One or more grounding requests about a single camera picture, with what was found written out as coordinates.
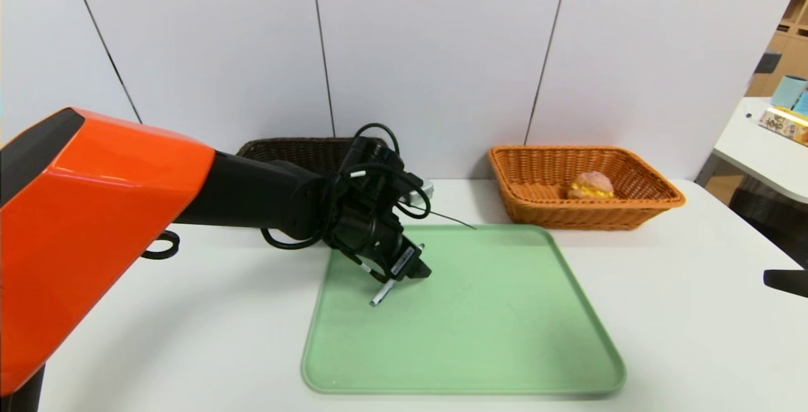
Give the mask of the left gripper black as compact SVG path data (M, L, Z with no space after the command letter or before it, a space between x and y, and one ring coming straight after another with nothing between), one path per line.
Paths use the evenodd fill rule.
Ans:
M420 259L422 249L404 233L404 227L392 219L373 216L371 219L370 260L376 265L370 275L379 282L387 280L427 279L432 269Z

